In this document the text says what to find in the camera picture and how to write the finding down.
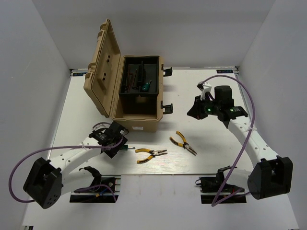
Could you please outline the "green stubby screwdriver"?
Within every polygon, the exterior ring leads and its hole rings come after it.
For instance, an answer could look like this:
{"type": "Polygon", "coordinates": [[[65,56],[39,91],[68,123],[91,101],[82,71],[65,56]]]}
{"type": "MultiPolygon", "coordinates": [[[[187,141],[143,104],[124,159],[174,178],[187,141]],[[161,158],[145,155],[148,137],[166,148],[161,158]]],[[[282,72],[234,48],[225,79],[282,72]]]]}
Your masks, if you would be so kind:
{"type": "Polygon", "coordinates": [[[142,91],[142,92],[148,92],[148,91],[149,91],[149,88],[150,88],[150,85],[151,85],[151,82],[152,82],[152,81],[146,82],[146,83],[142,86],[141,91],[142,91]]]}
{"type": "Polygon", "coordinates": [[[133,147],[133,146],[129,146],[129,145],[122,145],[121,146],[121,148],[120,148],[120,150],[124,150],[124,151],[127,151],[127,150],[134,150],[135,149],[135,147],[133,147]]]}

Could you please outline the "yellow pliers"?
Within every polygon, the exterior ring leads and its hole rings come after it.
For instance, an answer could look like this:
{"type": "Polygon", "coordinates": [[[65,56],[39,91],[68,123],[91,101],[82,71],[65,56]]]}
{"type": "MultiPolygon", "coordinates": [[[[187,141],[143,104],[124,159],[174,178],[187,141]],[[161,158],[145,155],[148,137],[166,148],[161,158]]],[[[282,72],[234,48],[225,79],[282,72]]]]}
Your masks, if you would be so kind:
{"type": "Polygon", "coordinates": [[[137,164],[143,164],[143,163],[147,163],[148,161],[150,161],[151,159],[155,158],[156,156],[161,156],[161,155],[165,155],[167,154],[167,150],[150,150],[150,149],[136,149],[135,150],[136,153],[140,153],[140,152],[146,152],[149,154],[149,156],[146,159],[142,159],[142,160],[137,160],[136,163],[137,164]]]}
{"type": "Polygon", "coordinates": [[[170,137],[169,140],[170,140],[173,144],[175,144],[176,146],[182,147],[182,148],[186,149],[187,151],[189,151],[189,152],[190,152],[191,154],[193,154],[194,156],[196,156],[196,155],[197,155],[197,152],[190,146],[190,144],[187,142],[187,140],[186,140],[186,138],[183,136],[183,134],[182,134],[181,132],[179,132],[179,131],[176,131],[176,134],[177,134],[178,136],[181,137],[181,139],[182,139],[182,141],[183,141],[182,143],[181,143],[181,142],[175,141],[172,137],[170,137]]]}

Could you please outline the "tan plastic toolbox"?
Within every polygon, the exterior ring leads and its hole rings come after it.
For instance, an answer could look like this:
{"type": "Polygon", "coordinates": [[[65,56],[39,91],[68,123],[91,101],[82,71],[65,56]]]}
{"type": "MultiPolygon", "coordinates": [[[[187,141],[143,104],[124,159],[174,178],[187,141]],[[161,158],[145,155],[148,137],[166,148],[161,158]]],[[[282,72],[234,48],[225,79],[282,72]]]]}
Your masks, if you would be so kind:
{"type": "Polygon", "coordinates": [[[164,77],[173,73],[159,55],[122,55],[111,24],[101,24],[83,88],[101,115],[129,131],[156,132],[173,105],[163,104],[164,77]]]}

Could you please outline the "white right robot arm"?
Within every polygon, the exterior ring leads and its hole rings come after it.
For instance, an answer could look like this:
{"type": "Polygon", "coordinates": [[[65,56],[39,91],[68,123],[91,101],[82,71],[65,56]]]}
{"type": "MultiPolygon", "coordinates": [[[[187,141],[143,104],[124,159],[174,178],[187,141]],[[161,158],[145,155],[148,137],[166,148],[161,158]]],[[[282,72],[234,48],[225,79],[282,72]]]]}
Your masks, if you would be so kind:
{"type": "Polygon", "coordinates": [[[238,170],[236,163],[220,168],[215,176],[201,177],[196,185],[203,193],[215,193],[218,202],[220,193],[234,196],[251,194],[263,199],[289,193],[293,163],[288,157],[280,157],[272,150],[253,127],[253,118],[241,106],[235,106],[230,86],[216,86],[214,95],[208,83],[202,85],[200,96],[195,97],[187,115],[198,120],[215,116],[241,144],[240,154],[246,152],[252,162],[251,172],[238,170]]]}

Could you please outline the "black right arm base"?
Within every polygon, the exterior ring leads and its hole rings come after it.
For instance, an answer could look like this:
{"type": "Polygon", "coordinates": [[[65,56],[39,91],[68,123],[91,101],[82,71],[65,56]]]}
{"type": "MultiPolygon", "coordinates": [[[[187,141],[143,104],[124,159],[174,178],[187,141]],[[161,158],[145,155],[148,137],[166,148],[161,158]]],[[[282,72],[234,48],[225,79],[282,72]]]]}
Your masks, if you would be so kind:
{"type": "MultiPolygon", "coordinates": [[[[195,181],[195,185],[200,188],[202,204],[211,204],[213,202],[222,182],[213,176],[200,177],[195,181]]],[[[225,184],[217,200],[227,197],[236,190],[240,190],[240,192],[223,201],[222,204],[245,204],[247,202],[245,189],[231,184],[225,184]]]]}

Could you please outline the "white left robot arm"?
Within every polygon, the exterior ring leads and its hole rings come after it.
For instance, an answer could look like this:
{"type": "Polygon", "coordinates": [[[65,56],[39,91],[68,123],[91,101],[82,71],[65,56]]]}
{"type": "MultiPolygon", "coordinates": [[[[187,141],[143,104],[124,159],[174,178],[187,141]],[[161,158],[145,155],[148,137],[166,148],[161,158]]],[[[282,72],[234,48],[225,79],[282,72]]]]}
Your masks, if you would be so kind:
{"type": "Polygon", "coordinates": [[[93,129],[79,145],[57,157],[39,158],[30,170],[24,191],[43,209],[50,208],[65,193],[97,191],[103,187],[102,174],[88,162],[104,152],[114,157],[127,142],[127,131],[112,122],[109,127],[93,129]]]}

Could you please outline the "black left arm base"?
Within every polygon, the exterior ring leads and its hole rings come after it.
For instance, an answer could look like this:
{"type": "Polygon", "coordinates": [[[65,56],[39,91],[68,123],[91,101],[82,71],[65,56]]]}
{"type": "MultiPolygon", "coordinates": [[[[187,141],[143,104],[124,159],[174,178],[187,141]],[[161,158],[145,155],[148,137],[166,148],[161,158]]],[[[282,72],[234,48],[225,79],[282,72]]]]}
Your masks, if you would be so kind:
{"type": "Polygon", "coordinates": [[[93,180],[90,186],[94,188],[82,192],[71,192],[70,203],[116,203],[120,193],[121,177],[101,177],[100,181],[93,180]]]}

